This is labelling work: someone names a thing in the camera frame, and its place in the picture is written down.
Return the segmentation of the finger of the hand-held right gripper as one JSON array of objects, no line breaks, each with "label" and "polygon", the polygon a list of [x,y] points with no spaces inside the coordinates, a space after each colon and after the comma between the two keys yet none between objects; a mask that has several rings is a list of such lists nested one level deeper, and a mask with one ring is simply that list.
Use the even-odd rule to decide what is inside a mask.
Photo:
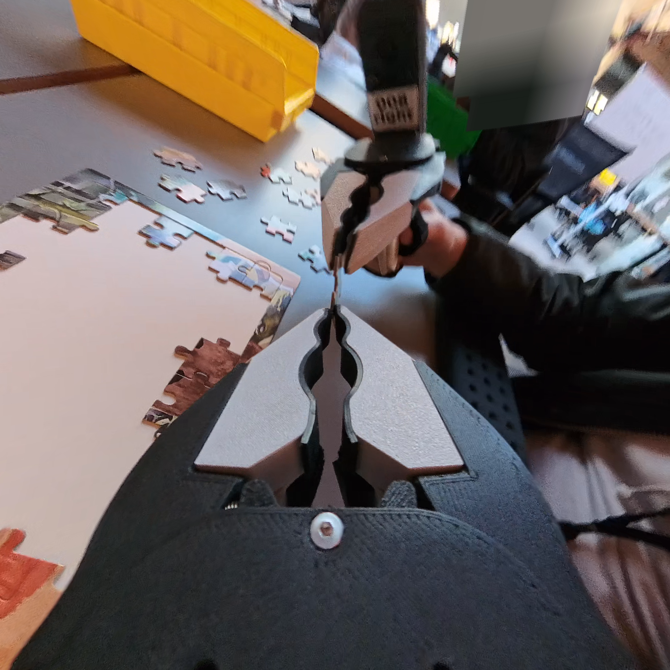
[{"label": "finger of the hand-held right gripper", "polygon": [[362,174],[336,174],[322,192],[322,248],[328,265],[368,263],[368,180]]},{"label": "finger of the hand-held right gripper", "polygon": [[417,174],[391,174],[381,182],[382,195],[350,235],[344,256],[344,272],[353,274],[371,266],[389,275],[399,265],[399,235],[409,228],[413,214],[411,197]]}]

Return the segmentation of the purple black puzzle piece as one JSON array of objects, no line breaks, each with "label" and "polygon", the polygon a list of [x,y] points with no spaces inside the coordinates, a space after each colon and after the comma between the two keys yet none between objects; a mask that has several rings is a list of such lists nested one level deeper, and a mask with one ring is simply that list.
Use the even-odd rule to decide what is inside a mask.
[{"label": "purple black puzzle piece", "polygon": [[209,260],[208,269],[216,275],[216,279],[226,283],[234,281],[241,285],[247,282],[247,262],[238,255],[222,251],[217,253],[214,250],[206,251],[206,257]]}]

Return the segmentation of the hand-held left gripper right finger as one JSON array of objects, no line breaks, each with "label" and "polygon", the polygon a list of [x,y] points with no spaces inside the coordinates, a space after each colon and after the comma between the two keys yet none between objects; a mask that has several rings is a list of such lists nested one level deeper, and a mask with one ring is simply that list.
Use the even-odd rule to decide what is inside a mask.
[{"label": "hand-held left gripper right finger", "polygon": [[416,361],[345,307],[335,308],[343,401],[335,473],[346,506],[376,506],[396,481],[460,473],[464,460]]}]

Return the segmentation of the puzzle frame tray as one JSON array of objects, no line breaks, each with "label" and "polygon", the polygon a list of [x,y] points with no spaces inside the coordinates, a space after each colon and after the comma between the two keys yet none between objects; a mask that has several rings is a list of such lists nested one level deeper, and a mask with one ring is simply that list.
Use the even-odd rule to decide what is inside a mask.
[{"label": "puzzle frame tray", "polygon": [[[120,183],[84,169],[1,205],[1,529],[26,533],[18,553],[64,566],[62,592],[115,492],[150,447],[142,422],[201,338],[230,341],[242,361],[273,339],[280,304],[216,279],[206,251],[269,270],[296,292],[300,277],[275,261],[135,192],[118,206],[97,196]],[[52,230],[55,210],[99,231]],[[138,230],[167,216],[194,231],[152,248]]]}]

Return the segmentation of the yellow plastic bin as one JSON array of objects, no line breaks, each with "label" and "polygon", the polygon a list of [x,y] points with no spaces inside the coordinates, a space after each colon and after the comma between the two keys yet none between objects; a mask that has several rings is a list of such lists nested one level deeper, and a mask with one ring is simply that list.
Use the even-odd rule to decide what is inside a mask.
[{"label": "yellow plastic bin", "polygon": [[81,37],[267,142],[309,110],[317,46],[263,1],[71,1]]}]

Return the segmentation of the person's right forearm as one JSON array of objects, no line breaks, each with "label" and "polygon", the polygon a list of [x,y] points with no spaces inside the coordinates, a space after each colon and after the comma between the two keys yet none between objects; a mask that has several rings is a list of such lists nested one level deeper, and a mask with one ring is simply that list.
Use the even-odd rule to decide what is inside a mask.
[{"label": "person's right forearm", "polygon": [[537,264],[478,221],[434,287],[472,328],[502,336],[538,372],[669,372],[669,284],[615,271],[585,281]]}]

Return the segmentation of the green plastic bin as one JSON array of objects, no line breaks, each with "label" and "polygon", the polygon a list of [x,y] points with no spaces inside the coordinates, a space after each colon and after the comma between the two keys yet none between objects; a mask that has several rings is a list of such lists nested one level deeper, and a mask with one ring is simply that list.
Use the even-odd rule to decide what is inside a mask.
[{"label": "green plastic bin", "polygon": [[468,112],[457,104],[453,94],[437,79],[427,80],[427,131],[440,143],[447,158],[469,154],[481,130],[467,130]]}]

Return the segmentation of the person's pink clothing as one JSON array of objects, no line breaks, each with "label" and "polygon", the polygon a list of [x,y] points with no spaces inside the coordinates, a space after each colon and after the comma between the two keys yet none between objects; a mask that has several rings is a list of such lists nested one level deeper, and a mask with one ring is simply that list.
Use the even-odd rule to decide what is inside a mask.
[{"label": "person's pink clothing", "polygon": [[558,521],[628,525],[650,540],[582,531],[572,561],[607,624],[641,669],[669,668],[669,437],[525,430],[527,464]]}]

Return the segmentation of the whiteboard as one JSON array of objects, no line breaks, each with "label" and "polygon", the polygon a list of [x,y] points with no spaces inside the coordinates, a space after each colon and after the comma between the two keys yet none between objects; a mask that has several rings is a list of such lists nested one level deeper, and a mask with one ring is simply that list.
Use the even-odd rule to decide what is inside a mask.
[{"label": "whiteboard", "polygon": [[669,152],[669,85],[654,66],[636,74],[591,115],[588,126],[621,146]]}]

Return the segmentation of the cluster of loose puzzle pieces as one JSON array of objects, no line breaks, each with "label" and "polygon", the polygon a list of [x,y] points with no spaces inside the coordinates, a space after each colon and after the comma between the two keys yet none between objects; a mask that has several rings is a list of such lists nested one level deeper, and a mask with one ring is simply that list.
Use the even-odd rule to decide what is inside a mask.
[{"label": "cluster of loose puzzle pieces", "polygon": [[[318,147],[312,148],[313,160],[295,160],[295,170],[313,182],[319,181],[322,176],[322,169],[332,164],[330,157]],[[282,196],[289,204],[301,206],[306,210],[314,210],[321,205],[321,194],[319,186],[309,188],[295,188],[292,185],[275,184],[282,186]],[[265,232],[268,235],[279,236],[282,241],[292,243],[297,232],[297,226],[280,217],[272,215],[261,218],[261,223],[265,226]],[[306,251],[298,253],[299,258],[310,264],[313,272],[328,272],[328,264],[324,258],[323,252],[318,246],[311,246]]]}]

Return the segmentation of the pastel puzzle piece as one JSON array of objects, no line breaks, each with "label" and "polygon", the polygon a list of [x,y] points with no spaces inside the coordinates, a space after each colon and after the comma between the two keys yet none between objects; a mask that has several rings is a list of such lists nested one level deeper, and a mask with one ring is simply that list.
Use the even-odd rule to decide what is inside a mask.
[{"label": "pastel puzzle piece", "polygon": [[153,150],[153,155],[163,164],[180,167],[187,172],[196,173],[203,168],[202,163],[193,155],[172,147],[161,147]]},{"label": "pastel puzzle piece", "polygon": [[159,177],[157,185],[166,192],[175,194],[182,202],[204,204],[206,191],[195,183],[181,176],[163,173]]},{"label": "pastel puzzle piece", "polygon": [[247,190],[234,181],[227,179],[208,180],[207,190],[210,195],[217,196],[222,201],[227,202],[233,199],[244,200],[247,199]]}]

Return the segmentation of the person's right hand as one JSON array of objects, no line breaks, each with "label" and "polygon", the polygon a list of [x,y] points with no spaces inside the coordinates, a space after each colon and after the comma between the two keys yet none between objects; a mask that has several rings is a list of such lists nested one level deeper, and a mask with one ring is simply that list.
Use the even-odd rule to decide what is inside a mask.
[{"label": "person's right hand", "polygon": [[400,256],[399,266],[421,267],[431,279],[440,280],[455,268],[463,255],[468,233],[430,200],[420,203],[419,212],[427,225],[427,239],[414,254]]}]

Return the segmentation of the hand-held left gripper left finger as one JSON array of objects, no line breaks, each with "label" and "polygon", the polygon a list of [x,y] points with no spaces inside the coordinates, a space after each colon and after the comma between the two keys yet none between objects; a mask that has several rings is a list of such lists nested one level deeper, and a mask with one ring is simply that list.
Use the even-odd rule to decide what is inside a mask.
[{"label": "hand-held left gripper left finger", "polygon": [[332,313],[314,312],[252,357],[195,459],[201,472],[265,481],[284,505],[311,505],[323,474],[314,386]]}]

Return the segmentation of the person's dark clothing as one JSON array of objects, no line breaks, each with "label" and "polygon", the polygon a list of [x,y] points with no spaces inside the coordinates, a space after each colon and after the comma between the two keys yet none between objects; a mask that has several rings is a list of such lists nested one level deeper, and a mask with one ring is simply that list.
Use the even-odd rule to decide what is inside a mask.
[{"label": "person's dark clothing", "polygon": [[669,435],[669,373],[541,373],[513,390],[527,426]]}]

